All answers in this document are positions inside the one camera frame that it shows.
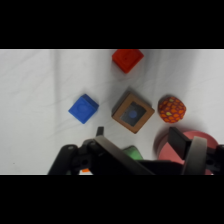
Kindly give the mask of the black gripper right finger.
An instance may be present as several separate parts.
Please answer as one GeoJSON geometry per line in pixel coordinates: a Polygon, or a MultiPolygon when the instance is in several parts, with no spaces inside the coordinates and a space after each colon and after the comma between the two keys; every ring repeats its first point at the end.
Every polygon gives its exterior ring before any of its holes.
{"type": "Polygon", "coordinates": [[[190,140],[175,127],[169,129],[168,143],[184,160],[183,175],[202,175],[206,170],[224,175],[224,145],[210,148],[206,138],[195,136],[190,140]]]}

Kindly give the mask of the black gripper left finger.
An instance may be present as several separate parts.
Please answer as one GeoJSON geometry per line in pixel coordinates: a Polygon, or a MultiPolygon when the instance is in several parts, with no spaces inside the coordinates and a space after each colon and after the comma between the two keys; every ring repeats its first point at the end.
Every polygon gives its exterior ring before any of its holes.
{"type": "Polygon", "coordinates": [[[49,175],[78,175],[88,169],[93,175],[153,175],[153,172],[126,155],[104,136],[104,128],[80,147],[64,145],[56,156],[49,175]]]}

